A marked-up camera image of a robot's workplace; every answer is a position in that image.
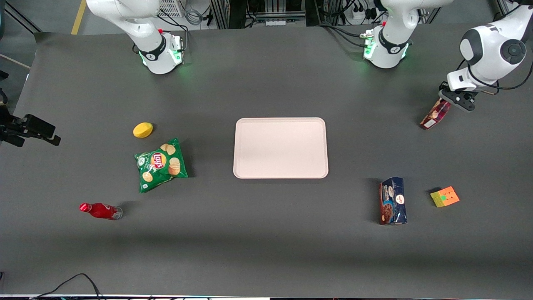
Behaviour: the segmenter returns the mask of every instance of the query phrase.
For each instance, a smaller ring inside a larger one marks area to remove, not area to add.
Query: bottle cap
[[[90,205],[89,203],[82,203],[80,206],[79,206],[79,209],[81,211],[84,211],[84,212],[88,212],[90,211],[92,208],[92,205]]]

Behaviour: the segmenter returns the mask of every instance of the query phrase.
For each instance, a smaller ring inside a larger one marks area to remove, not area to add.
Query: blue cookie package
[[[392,177],[379,184],[381,200],[381,225],[399,225],[407,223],[405,198],[403,197],[403,178]]]

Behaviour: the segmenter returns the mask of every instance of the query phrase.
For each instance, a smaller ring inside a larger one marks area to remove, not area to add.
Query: red bottle
[[[118,220],[122,217],[122,208],[103,203],[82,203],[79,209],[83,212],[88,212],[95,218]]]

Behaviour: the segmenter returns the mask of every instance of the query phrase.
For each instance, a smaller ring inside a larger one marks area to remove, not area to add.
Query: rubik's cube
[[[438,192],[431,193],[430,195],[437,207],[448,206],[459,201],[459,197],[455,193],[454,188],[451,186]]]

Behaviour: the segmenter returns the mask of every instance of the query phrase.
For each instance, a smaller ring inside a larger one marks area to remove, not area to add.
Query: lay's logo
[[[156,152],[152,155],[152,158],[150,159],[150,164],[153,165],[156,169],[161,169],[166,164],[166,156]]]

